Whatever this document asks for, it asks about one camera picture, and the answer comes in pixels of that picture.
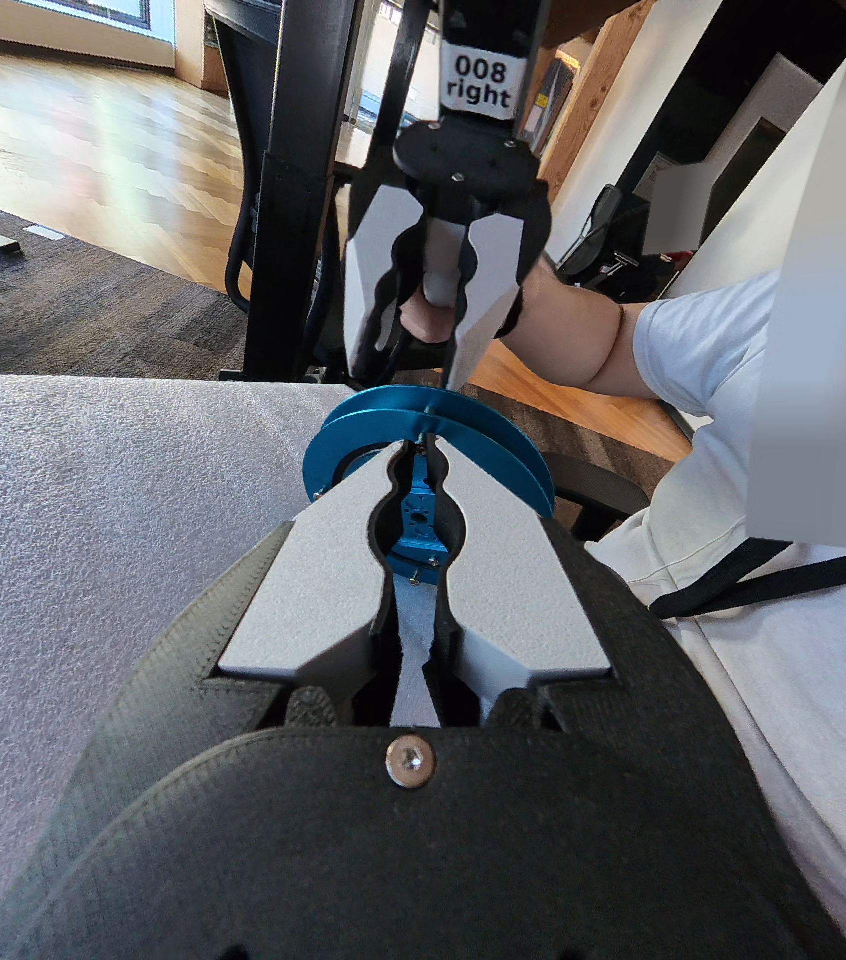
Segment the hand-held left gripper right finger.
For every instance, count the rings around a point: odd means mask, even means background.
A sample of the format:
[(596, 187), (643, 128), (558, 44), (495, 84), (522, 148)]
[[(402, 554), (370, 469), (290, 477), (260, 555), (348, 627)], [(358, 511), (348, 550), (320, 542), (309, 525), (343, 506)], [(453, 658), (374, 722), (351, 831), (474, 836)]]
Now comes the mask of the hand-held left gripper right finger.
[(609, 675), (537, 511), (444, 438), (429, 438), (440, 572), (429, 691), (441, 725), (477, 726), (506, 690)]

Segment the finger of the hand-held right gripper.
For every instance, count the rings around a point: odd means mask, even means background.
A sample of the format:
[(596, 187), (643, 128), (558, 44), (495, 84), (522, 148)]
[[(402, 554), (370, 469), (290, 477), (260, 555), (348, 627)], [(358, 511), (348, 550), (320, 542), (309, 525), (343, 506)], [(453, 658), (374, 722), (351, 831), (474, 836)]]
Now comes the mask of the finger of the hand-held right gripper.
[(503, 326), (519, 290), (524, 221), (503, 213), (472, 222), (460, 256), (453, 334), (441, 386), (459, 391)]
[(423, 212), (404, 188), (381, 186), (347, 243), (343, 336), (352, 378), (366, 376), (392, 329), (398, 284), (393, 247)]

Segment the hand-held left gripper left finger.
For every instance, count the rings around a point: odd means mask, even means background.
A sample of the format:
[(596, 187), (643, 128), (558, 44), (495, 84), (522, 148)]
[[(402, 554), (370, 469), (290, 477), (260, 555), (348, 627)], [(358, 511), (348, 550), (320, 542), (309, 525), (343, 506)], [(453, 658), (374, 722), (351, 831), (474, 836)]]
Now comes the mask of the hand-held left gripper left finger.
[(402, 665), (392, 571), (403, 534), (393, 442), (301, 512), (219, 662), (228, 675), (320, 687), (388, 727)]

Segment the blue round metal turntable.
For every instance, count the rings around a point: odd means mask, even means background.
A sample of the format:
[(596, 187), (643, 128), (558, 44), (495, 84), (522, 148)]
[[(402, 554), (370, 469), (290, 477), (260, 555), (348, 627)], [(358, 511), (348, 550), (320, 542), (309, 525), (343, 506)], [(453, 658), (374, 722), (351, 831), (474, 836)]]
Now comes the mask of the blue round metal turntable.
[[(390, 385), (364, 390), (339, 404), (307, 449), (304, 485), (312, 499), (363, 466), (392, 442), (416, 443), (420, 433), (448, 440), (543, 518), (551, 518), (555, 491), (549, 469), (532, 441), (502, 414), (458, 392)], [(420, 570), (435, 585), (448, 549), (434, 528), (435, 499), (426, 457), (416, 456), (412, 486), (402, 501), (403, 534), (387, 560), (408, 579)]]

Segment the person's right forearm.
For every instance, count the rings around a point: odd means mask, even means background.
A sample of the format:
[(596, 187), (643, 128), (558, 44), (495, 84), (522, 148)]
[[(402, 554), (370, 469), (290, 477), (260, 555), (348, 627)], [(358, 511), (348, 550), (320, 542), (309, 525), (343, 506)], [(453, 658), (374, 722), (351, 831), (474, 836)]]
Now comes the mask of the person's right forearm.
[(616, 304), (561, 283), (540, 259), (522, 288), (523, 310), (503, 344), (538, 377), (606, 396), (657, 398), (642, 378), (633, 337), (644, 303)]

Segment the black desk leg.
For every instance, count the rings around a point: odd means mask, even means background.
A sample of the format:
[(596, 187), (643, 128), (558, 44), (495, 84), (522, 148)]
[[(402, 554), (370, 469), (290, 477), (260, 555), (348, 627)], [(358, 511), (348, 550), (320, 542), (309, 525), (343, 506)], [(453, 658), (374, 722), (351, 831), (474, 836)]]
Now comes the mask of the black desk leg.
[(241, 370), (291, 382), (311, 366), (348, 379), (341, 344), (335, 162), (364, 2), (206, 2), (237, 122), (243, 192), (225, 271), (247, 316)]

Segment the person's right hand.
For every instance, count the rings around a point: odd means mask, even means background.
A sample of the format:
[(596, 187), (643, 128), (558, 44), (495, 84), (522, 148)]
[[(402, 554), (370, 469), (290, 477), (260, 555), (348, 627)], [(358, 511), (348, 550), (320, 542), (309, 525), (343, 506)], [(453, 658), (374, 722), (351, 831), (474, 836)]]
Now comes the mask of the person's right hand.
[(455, 307), (437, 306), (429, 302), (424, 286), (420, 284), (402, 305), (400, 322), (417, 341), (430, 345), (442, 344), (453, 335)]

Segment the wooden pillar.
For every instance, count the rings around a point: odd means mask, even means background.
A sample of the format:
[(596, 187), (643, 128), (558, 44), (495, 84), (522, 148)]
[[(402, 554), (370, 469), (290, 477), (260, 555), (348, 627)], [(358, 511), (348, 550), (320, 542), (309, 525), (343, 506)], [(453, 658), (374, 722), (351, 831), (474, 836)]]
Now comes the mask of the wooden pillar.
[(539, 176), (549, 186), (551, 204), (565, 183), (653, 4), (653, 1), (634, 3), (607, 18), (599, 27), (593, 49), (578, 72), (542, 155)]

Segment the white foam sheet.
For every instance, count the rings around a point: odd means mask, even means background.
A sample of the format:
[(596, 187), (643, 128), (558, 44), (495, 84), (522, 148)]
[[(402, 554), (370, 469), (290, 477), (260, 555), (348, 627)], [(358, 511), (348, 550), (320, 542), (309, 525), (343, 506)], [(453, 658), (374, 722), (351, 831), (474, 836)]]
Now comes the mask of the white foam sheet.
[(219, 660), (343, 387), (0, 376), (0, 958), (439, 958), (470, 739)]

